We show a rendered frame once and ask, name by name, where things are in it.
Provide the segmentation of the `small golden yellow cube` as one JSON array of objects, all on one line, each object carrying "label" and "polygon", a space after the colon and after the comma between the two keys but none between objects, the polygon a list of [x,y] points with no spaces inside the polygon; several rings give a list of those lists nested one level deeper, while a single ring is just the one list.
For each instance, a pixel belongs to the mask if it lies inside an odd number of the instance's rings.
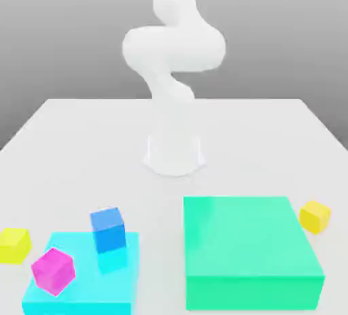
[{"label": "small golden yellow cube", "polygon": [[300,209],[299,222],[310,233],[319,234],[328,226],[330,214],[329,207],[314,200],[308,201]]}]

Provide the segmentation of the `large cyan box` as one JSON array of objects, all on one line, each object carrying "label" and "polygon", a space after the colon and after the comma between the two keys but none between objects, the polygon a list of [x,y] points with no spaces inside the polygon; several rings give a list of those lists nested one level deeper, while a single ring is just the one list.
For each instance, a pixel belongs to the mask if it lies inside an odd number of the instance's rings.
[{"label": "large cyan box", "polygon": [[73,257],[76,277],[53,296],[30,281],[24,315],[135,315],[139,234],[126,233],[126,247],[98,254],[91,232],[53,232],[46,248]]}]

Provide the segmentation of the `small magenta cube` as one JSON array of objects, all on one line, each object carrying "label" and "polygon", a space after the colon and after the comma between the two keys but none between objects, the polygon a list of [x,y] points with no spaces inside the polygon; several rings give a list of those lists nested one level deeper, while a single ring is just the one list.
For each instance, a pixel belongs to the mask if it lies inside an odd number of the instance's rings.
[{"label": "small magenta cube", "polygon": [[57,297],[75,278],[73,257],[58,248],[50,248],[32,265],[35,284]]}]

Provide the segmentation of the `large green box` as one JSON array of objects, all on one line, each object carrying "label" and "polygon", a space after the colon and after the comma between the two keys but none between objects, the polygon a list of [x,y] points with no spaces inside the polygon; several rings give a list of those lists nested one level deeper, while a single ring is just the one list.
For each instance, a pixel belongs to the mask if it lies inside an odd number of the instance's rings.
[{"label": "large green box", "polygon": [[325,275],[286,197],[185,197],[188,310],[314,310]]}]

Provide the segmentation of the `small blue cube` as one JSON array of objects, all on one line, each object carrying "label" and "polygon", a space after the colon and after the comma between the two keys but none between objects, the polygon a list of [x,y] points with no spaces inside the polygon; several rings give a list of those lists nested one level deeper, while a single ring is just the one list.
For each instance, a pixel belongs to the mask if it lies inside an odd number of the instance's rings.
[{"label": "small blue cube", "polygon": [[90,213],[92,233],[99,254],[126,246],[124,220],[119,208]]}]

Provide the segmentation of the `small lime yellow cube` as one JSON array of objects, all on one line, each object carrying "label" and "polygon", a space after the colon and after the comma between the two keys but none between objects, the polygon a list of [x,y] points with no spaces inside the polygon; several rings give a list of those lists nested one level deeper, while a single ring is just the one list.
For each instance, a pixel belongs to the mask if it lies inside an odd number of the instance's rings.
[{"label": "small lime yellow cube", "polygon": [[0,264],[22,264],[31,246],[28,229],[4,228],[0,232]]}]

